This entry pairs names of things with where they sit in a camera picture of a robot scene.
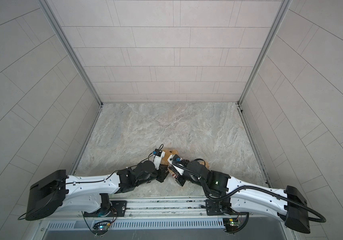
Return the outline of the tan plush teddy bear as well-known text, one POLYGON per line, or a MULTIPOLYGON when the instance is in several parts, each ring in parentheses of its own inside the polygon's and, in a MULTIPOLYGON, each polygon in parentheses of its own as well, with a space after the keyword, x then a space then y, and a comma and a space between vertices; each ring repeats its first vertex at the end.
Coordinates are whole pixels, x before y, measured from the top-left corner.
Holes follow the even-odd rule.
POLYGON ((173 179, 191 180, 192 177, 189 172, 184 172, 183 169, 172 165, 173 161, 176 161, 179 165, 187 168, 188 170, 202 175, 207 179, 210 175, 208 164, 203 159, 187 160, 179 156, 177 150, 165 150, 165 155, 161 160, 161 165, 166 166, 166 173, 173 179))

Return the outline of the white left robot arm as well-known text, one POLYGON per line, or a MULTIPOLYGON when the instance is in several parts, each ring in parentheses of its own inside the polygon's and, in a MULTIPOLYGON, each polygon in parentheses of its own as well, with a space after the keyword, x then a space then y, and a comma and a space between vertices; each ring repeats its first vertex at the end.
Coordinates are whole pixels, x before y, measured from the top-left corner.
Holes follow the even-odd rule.
POLYGON ((131 192, 153 180, 162 183, 167 175, 166 165, 157 167, 152 161, 106 176, 78 177, 57 170, 30 186, 27 210, 20 219, 35 221, 56 212, 107 213, 109 195, 131 192))

